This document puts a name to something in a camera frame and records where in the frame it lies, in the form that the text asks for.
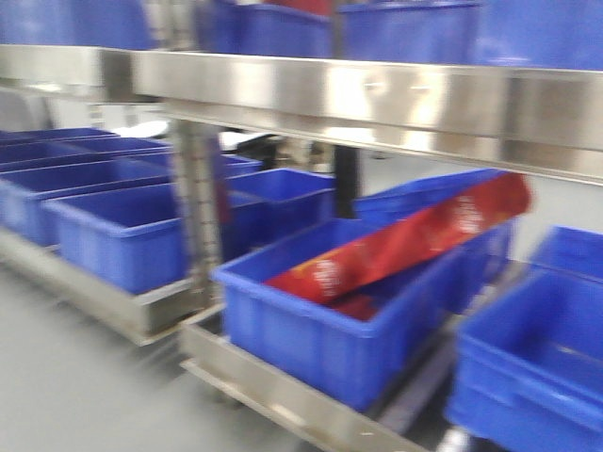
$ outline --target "vertical support pole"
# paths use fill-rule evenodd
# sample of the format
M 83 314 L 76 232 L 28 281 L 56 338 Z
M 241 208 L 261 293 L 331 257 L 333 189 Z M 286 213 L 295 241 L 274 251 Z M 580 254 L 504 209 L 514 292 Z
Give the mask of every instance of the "vertical support pole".
M 335 146 L 335 207 L 339 217 L 354 218 L 351 201 L 358 197 L 360 191 L 358 172 L 358 150 Z
M 103 117 L 103 110 L 98 104 L 88 104 L 88 120 L 92 127 L 102 129 L 105 127 L 105 118 Z
M 226 206 L 220 193 L 219 128 L 192 121 L 174 120 L 175 182 L 186 224 L 194 290 L 206 306 L 220 301 L 220 291 L 209 272 L 221 263 L 220 216 Z

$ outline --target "shelf tray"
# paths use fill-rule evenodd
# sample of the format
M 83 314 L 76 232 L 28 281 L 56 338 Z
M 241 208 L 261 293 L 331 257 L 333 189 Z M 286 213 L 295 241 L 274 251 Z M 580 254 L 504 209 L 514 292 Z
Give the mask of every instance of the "shelf tray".
M 0 228 L 0 259 L 139 346 L 175 332 L 178 322 L 204 307 L 189 280 L 133 296 L 4 228 Z

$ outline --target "metal post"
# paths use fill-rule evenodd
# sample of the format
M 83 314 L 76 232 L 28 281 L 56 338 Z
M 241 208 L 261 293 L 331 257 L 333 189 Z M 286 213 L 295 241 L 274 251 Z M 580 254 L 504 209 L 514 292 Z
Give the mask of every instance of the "metal post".
M 209 281 L 211 269 L 221 263 L 220 171 L 217 170 L 219 128 L 191 121 L 174 120 L 175 182 L 183 207 L 191 277 L 206 305 L 220 298 Z

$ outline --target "blue plastic bin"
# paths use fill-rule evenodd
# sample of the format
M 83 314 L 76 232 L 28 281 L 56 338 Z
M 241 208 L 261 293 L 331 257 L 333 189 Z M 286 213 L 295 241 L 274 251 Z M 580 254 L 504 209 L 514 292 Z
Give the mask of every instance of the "blue plastic bin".
M 186 276 L 183 222 L 171 184 L 44 203 L 60 255 L 123 290 L 140 294 Z
M 0 147 L 0 172 L 58 167 L 103 159 L 101 155 L 64 143 L 14 144 Z
M 513 452 L 603 444 L 603 286 L 540 270 L 460 330 L 446 416 Z
M 240 155 L 223 155 L 226 177 L 242 176 L 257 172 L 262 168 L 262 162 Z
M 93 137 L 118 137 L 119 135 L 107 130 L 94 127 L 76 127 L 72 129 L 28 130 L 25 132 L 36 141 L 74 141 Z
M 2 0 L 11 44 L 155 46 L 140 0 Z
M 556 226 L 530 257 L 543 267 L 594 280 L 603 280 L 603 235 Z
M 78 45 L 129 50 L 156 47 L 143 0 L 63 1 L 71 4 Z
M 477 64 L 574 69 L 580 29 L 600 25 L 585 17 L 587 3 L 585 0 L 484 2 Z
M 270 169 L 228 179 L 229 189 L 267 203 L 264 234 L 268 241 L 334 216 L 334 180 L 296 169 Z
M 57 243 L 41 202 L 53 198 L 169 182 L 165 169 L 143 162 L 107 161 L 5 172 L 0 175 L 0 219 L 43 246 Z
M 481 2 L 415 0 L 346 5 L 344 57 L 371 61 L 470 64 Z
M 263 282 L 376 227 L 333 220 L 220 266 L 224 326 L 233 344 L 356 410 L 367 408 L 441 325 L 450 305 L 466 305 L 466 278 L 482 243 L 367 286 L 381 310 L 368 322 L 268 287 Z
M 168 153 L 171 151 L 170 143 L 156 139 L 100 137 L 66 142 L 95 153 L 103 153 L 113 157 L 145 153 Z
M 499 169 L 474 169 L 416 179 L 355 200 L 354 211 L 360 219 L 385 226 L 504 173 Z
M 137 160 L 139 162 L 152 163 L 159 167 L 169 168 L 171 166 L 171 154 L 170 153 L 143 153 L 140 155 L 126 156 L 123 158 Z
M 10 146 L 11 144 L 27 143 L 29 141 L 33 141 L 33 138 L 21 132 L 5 132 L 4 130 L 0 130 L 0 148 L 3 146 Z
M 327 17 L 261 3 L 240 8 L 240 54 L 306 58 L 333 54 Z
M 221 226 L 222 257 L 230 261 L 270 242 L 268 204 L 249 194 L 230 192 L 230 216 Z
M 238 54 L 240 8 L 234 0 L 195 2 L 194 28 L 201 50 L 215 54 Z
M 279 5 L 214 0 L 196 7 L 200 47 L 215 53 L 326 58 L 333 53 L 331 21 Z

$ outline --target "metal shelf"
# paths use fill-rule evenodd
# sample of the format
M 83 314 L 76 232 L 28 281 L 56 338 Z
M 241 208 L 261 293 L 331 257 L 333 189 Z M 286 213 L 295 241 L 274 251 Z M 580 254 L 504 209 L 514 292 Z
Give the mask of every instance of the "metal shelf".
M 144 52 L 178 120 L 603 185 L 603 73 Z
M 204 307 L 188 280 L 133 296 L 3 228 L 0 260 L 139 346 L 175 332 L 179 321 Z
M 522 265 L 509 266 L 496 284 L 476 297 L 472 309 L 498 297 L 522 275 Z M 453 331 L 460 317 L 435 334 L 408 371 L 368 412 L 360 413 L 232 345 L 221 335 L 221 309 L 215 306 L 183 322 L 181 349 L 190 359 L 182 366 L 309 443 L 329 452 L 428 452 L 435 450 L 434 444 L 438 451 L 448 452 L 499 450 L 446 423 L 442 407 L 429 412 L 430 402 L 452 372 Z M 426 414 L 435 426 L 432 431 L 423 432 L 422 438 L 409 434 L 419 416 L 424 422 Z
M 133 90 L 131 51 L 0 45 L 0 86 L 90 103 L 154 102 Z

